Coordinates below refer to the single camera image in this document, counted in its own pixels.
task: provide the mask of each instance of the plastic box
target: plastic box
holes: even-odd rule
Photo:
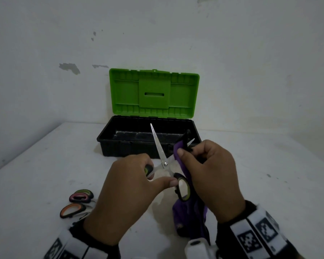
[[[150,123],[170,156],[187,129],[201,142],[192,120],[199,75],[157,70],[110,69],[113,116],[97,137],[104,156],[147,153],[159,158]]]

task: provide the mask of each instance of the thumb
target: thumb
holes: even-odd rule
[[[179,148],[177,150],[177,154],[179,155],[184,165],[186,165],[191,175],[194,175],[199,170],[201,170],[202,164],[199,163],[199,161],[197,161],[196,158],[190,152],[187,152],[184,149]]]
[[[152,188],[154,189],[155,195],[158,195],[164,189],[175,187],[179,184],[176,178],[169,176],[157,178],[150,183],[152,184]]]

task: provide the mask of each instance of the purple cloth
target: purple cloth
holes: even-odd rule
[[[186,202],[178,199],[173,205],[174,225],[179,235],[190,237],[190,239],[204,237],[210,244],[209,233],[205,226],[208,208],[194,190],[191,174],[177,154],[177,150],[183,146],[183,141],[177,142],[174,145],[173,154],[188,181],[191,196]]]

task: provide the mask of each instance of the table surface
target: table surface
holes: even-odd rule
[[[0,169],[0,258],[41,258],[70,220],[59,218],[74,191],[99,195],[116,160],[96,137],[103,124],[64,123]],[[306,258],[324,258],[324,163],[291,138],[199,130],[232,152],[243,195],[260,203]],[[122,258],[184,258],[173,226],[173,189],[159,194],[120,242]],[[207,214],[212,244],[216,220]]]

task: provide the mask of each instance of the open scissors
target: open scissors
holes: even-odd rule
[[[71,204],[66,205],[60,211],[60,218],[72,218],[73,216],[86,216],[89,214],[96,205],[94,194],[87,189],[76,191],[69,197]]]
[[[187,201],[190,196],[191,196],[191,188],[190,188],[190,185],[187,181],[187,178],[185,176],[183,176],[182,174],[179,174],[179,173],[173,173],[170,168],[171,168],[171,164],[175,161],[175,157],[174,155],[172,154],[170,157],[166,157],[166,155],[164,154],[164,151],[163,151],[163,148],[160,144],[160,141],[159,139],[157,138],[157,135],[156,135],[156,132],[154,130],[154,127],[152,126],[152,124],[150,124],[151,126],[151,131],[152,131],[152,134],[154,136],[154,140],[155,140],[155,144],[156,144],[156,147],[157,147],[157,151],[159,153],[159,156],[160,156],[160,159],[161,159],[161,164],[158,165],[157,167],[154,167],[152,168],[151,165],[147,165],[145,167],[145,174],[147,177],[150,177],[151,175],[153,175],[157,170],[160,170],[161,168],[163,168],[164,170],[168,171],[169,172],[169,175],[171,177],[175,177],[179,182],[180,180],[182,180],[184,183],[186,183],[186,186],[187,186],[187,195],[185,196],[182,196],[181,192],[180,192],[180,187],[179,185],[177,185],[175,187],[175,192],[177,194],[177,196],[179,197],[179,199],[183,202]],[[192,142],[193,142],[194,139],[192,139],[189,143],[187,143],[187,146],[189,146]]]

